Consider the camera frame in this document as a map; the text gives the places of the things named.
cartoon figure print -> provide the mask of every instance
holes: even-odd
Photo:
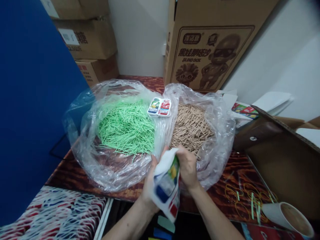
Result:
[[[204,66],[201,70],[200,89],[204,89],[207,82],[209,83],[206,89],[210,89],[219,77],[228,70],[227,61],[237,55],[236,51],[239,44],[240,36],[238,34],[230,34],[218,43],[214,52],[208,56],[211,63]]]
[[[194,63],[183,64],[176,72],[176,80],[189,87],[189,84],[198,76],[198,69]]]

white packet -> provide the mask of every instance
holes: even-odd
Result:
[[[176,156],[178,148],[166,151],[153,173],[148,189],[152,201],[174,223],[180,204],[180,170]]]

plastic wrapper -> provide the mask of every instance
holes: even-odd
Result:
[[[143,100],[149,106],[159,93],[148,90],[139,81],[110,80],[95,85],[75,99],[63,117],[63,124],[74,157],[93,182],[105,192],[117,192],[144,179],[151,162],[149,154],[128,156],[115,153],[115,149],[100,147],[98,126],[108,112],[119,102]],[[169,123],[167,119],[150,117],[155,124],[153,154],[159,158],[165,138],[162,133]]]
[[[117,192],[140,182],[146,176],[151,156],[136,154],[128,156],[115,153],[114,149],[100,147],[98,126],[107,112],[118,102],[143,100],[149,106],[154,97],[141,82],[134,80],[110,80],[95,85],[75,99],[63,117],[63,124],[69,138],[74,157],[89,178],[105,192]],[[231,110],[226,109],[220,94],[203,95],[182,84],[169,84],[162,98],[171,99],[170,117],[150,117],[155,124],[153,154],[157,159],[164,146],[170,146],[178,114],[178,103],[191,104],[205,110],[205,118],[214,135],[208,138],[199,150],[197,162],[198,179],[208,189],[216,183],[226,165],[232,149],[235,122]]]
[[[205,120],[213,130],[213,136],[207,138],[199,149],[197,174],[201,185],[207,190],[221,177],[229,159],[235,135],[235,120],[231,109],[227,109],[221,94],[203,95],[191,88],[171,83],[165,87],[164,98],[171,99],[170,124],[166,125],[165,144],[170,141],[178,114],[178,104],[190,104],[205,110]]]

paper cup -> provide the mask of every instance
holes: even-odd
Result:
[[[271,222],[309,238],[314,236],[313,228],[307,218],[289,203],[263,204],[262,211]]]

cardboard box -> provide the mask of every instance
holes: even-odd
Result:
[[[41,0],[52,19],[90,19],[110,13],[107,0]]]
[[[221,88],[279,0],[170,0],[164,81]]]
[[[108,59],[117,51],[108,17],[53,22],[74,59]]]
[[[247,148],[247,153],[267,186],[278,196],[278,202],[292,204],[309,220],[320,220],[320,149],[295,132],[301,127],[319,129],[320,117],[305,123],[301,119],[272,117],[254,108],[262,117],[236,138],[247,136],[265,122],[279,127],[281,133]]]
[[[79,59],[76,64],[90,87],[119,76],[115,55],[106,60]]]

